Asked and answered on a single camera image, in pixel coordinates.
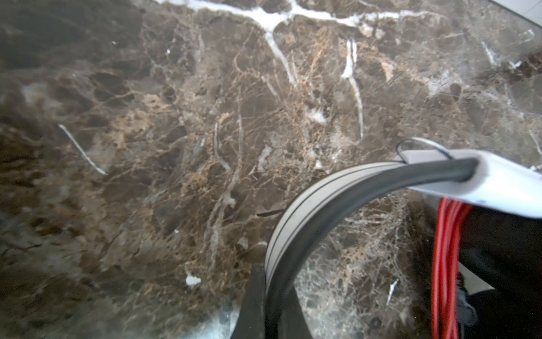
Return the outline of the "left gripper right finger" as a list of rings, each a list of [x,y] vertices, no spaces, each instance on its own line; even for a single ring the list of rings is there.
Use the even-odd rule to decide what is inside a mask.
[[[279,339],[312,339],[295,288],[288,293],[277,325]]]

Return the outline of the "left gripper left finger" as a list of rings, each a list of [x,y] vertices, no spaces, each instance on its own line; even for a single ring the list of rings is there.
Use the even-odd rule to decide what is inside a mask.
[[[265,269],[254,266],[231,339],[265,338]]]

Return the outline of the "white black headphones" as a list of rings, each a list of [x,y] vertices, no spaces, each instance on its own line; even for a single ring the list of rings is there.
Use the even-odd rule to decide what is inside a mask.
[[[305,154],[287,137],[266,137],[253,153],[255,173],[272,181],[276,199],[293,198],[302,184],[354,164],[351,152],[324,145]],[[514,145],[504,137],[486,143],[541,172],[541,130]],[[373,200],[351,213],[302,266],[295,288],[312,338],[430,338],[430,257],[438,200],[406,189]]]

